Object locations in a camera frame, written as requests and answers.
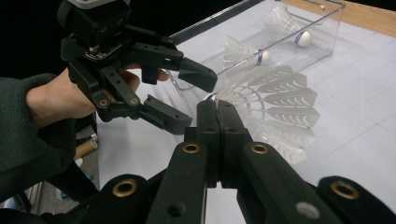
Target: table surface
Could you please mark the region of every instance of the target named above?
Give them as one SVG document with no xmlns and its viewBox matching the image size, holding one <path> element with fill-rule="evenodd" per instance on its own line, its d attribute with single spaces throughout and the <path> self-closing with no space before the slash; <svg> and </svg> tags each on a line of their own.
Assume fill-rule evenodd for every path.
<svg viewBox="0 0 396 224">
<path fill-rule="evenodd" d="M 396 33 L 391 21 L 395 16 L 392 11 L 346 2 L 332 56 L 300 71 L 318 93 L 315 109 L 321 117 L 315 126 L 318 139 L 306 149 L 308 160 L 293 165 L 314 185 L 329 175 L 351 178 L 393 212 Z M 189 43 L 179 48 L 186 55 L 193 54 Z M 140 87 L 138 93 L 163 95 L 178 103 L 160 89 Z M 98 121 L 98 132 L 101 187 L 117 175 L 156 175 L 166 168 L 174 146 L 183 139 L 142 119 Z M 244 223 L 235 195 L 232 189 L 209 189 L 206 223 Z"/>
</svg>

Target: white shuttlecock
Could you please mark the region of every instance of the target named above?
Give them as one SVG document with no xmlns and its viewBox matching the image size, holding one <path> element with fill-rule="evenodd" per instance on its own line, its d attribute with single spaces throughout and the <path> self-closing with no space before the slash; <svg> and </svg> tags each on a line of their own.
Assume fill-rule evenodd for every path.
<svg viewBox="0 0 396 224">
<path fill-rule="evenodd" d="M 292 33 L 300 31 L 299 24 L 291 17 L 289 12 L 283 7 L 276 7 L 264 22 L 266 31 L 273 33 L 277 39 L 286 37 Z M 302 30 L 294 38 L 294 43 L 298 46 L 306 47 L 312 43 L 313 36 L 307 30 Z"/>
<path fill-rule="evenodd" d="M 256 66 L 216 94 L 235 106 L 254 141 L 270 144 L 289 163 L 305 160 L 304 148 L 316 140 L 316 97 L 306 76 L 286 65 Z"/>
<path fill-rule="evenodd" d="M 228 68 L 241 62 L 246 63 L 245 65 L 267 65 L 271 61 L 271 55 L 268 51 L 258 53 L 258 49 L 254 49 L 248 45 L 245 45 L 241 41 L 227 35 L 224 50 L 224 67 Z M 255 59 L 249 59 L 250 56 L 257 54 Z"/>
</svg>

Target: transparent container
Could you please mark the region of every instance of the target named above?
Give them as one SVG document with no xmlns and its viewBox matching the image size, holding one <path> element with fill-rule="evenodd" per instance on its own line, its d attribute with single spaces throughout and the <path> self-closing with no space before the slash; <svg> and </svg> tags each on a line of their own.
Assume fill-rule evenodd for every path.
<svg viewBox="0 0 396 224">
<path fill-rule="evenodd" d="M 290 14 L 300 27 L 291 33 L 274 35 L 266 22 L 278 7 Z M 312 63 L 332 55 L 336 41 L 340 17 L 345 4 L 338 0 L 247 0 L 226 8 L 220 13 L 174 35 L 183 42 L 177 48 L 185 56 L 201 63 L 218 74 L 214 92 L 224 87 L 231 78 L 257 66 L 257 56 L 265 51 L 271 60 L 265 66 L 287 65 L 299 72 Z M 301 47 L 294 43 L 296 36 L 308 30 L 313 36 L 309 46 Z M 234 65 L 225 65 L 225 45 L 228 36 L 257 50 L 246 59 Z M 180 108 L 193 118 L 196 105 L 209 92 L 202 91 L 177 78 L 176 72 L 169 72 L 179 96 L 186 108 Z"/>
<path fill-rule="evenodd" d="M 202 91 L 168 71 L 170 81 L 154 96 L 166 97 L 195 126 L 196 105 L 218 94 L 235 104 L 253 140 L 272 145 L 290 163 L 303 161 L 304 148 L 316 139 L 312 127 L 319 113 L 316 93 L 298 72 L 332 55 L 344 7 L 333 0 L 250 0 L 226 8 L 174 35 L 186 57 L 218 75 L 214 91 Z M 257 84 L 255 76 L 262 78 Z M 277 103 L 282 97 L 289 102 Z"/>
</svg>

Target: jacket sleeve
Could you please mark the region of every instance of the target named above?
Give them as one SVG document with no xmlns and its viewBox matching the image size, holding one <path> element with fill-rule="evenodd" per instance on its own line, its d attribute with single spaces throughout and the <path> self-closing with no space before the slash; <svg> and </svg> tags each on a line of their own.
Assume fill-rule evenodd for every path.
<svg viewBox="0 0 396 224">
<path fill-rule="evenodd" d="M 0 77 L 0 202 L 65 170 L 76 150 L 74 120 L 37 129 L 26 104 L 26 93 L 54 78 L 44 74 L 26 79 Z"/>
</svg>

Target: clear plastic box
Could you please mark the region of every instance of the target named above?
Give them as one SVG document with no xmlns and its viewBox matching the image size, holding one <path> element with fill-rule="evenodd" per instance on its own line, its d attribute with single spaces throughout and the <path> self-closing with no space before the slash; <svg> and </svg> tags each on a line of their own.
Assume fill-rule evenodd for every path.
<svg viewBox="0 0 396 224">
<path fill-rule="evenodd" d="M 265 28 L 265 21 L 277 7 L 285 8 L 301 29 L 274 38 Z M 288 65 L 294 72 L 299 72 L 310 64 L 332 55 L 344 7 L 342 0 L 247 0 L 198 22 L 174 37 L 183 41 L 177 48 L 183 51 L 186 57 L 204 64 L 218 74 L 218 84 L 214 89 L 216 92 L 232 77 L 249 69 L 246 64 L 249 60 L 255 60 L 255 56 L 262 51 L 271 54 L 271 62 L 267 66 Z M 294 44 L 297 34 L 303 30 L 309 30 L 314 37 L 308 47 Z M 259 49 L 260 52 L 247 57 L 242 63 L 225 67 L 224 48 L 228 35 L 254 49 Z M 187 108 L 181 108 L 182 105 L 177 107 L 195 118 L 196 104 L 202 101 L 208 92 L 178 79 L 175 72 L 169 73 Z"/>
<path fill-rule="evenodd" d="M 258 96 L 261 99 L 272 98 L 268 101 L 274 102 L 276 97 L 288 95 L 289 104 L 248 102 L 244 105 L 249 109 L 247 113 L 240 112 L 238 107 L 237 110 L 253 140 L 272 145 L 290 163 L 302 161 L 306 158 L 304 148 L 316 139 L 311 124 L 314 122 L 306 121 L 317 120 L 319 113 L 313 108 L 316 93 L 309 90 L 306 77 L 298 72 L 332 55 L 344 7 L 342 1 L 333 0 L 250 0 L 226 8 L 219 14 L 174 35 L 176 40 L 182 40 L 177 48 L 183 51 L 186 57 L 216 72 L 219 79 L 214 91 L 202 91 L 178 79 L 176 72 L 168 72 L 171 81 L 164 84 L 164 89 L 155 89 L 154 96 L 191 116 L 192 126 L 195 126 L 196 105 L 208 95 L 229 88 L 230 83 L 236 78 L 246 75 L 251 77 L 250 71 L 260 70 L 269 77 L 286 77 L 288 80 L 281 80 L 282 85 L 290 88 L 268 93 L 258 91 L 259 85 L 253 88 L 244 86 L 242 89 L 249 89 L 247 94 L 254 97 L 243 96 L 245 98 L 242 100 L 249 101 Z M 287 19 L 291 18 L 290 21 L 279 20 L 278 17 L 282 13 L 286 13 Z M 277 28 L 290 26 L 291 21 L 298 26 L 297 29 L 278 31 Z M 296 44 L 296 36 L 306 31 L 313 36 L 310 44 Z M 251 49 L 245 50 L 241 60 L 232 63 L 225 62 L 225 55 L 229 52 L 227 48 L 231 42 L 229 36 Z M 270 60 L 266 64 L 258 64 L 258 56 L 264 52 L 269 52 Z M 251 83 L 250 80 L 244 80 L 239 83 L 247 85 L 249 82 Z M 277 88 L 276 85 L 279 86 L 276 83 L 266 86 Z M 299 101 L 311 103 L 299 105 Z"/>
</svg>

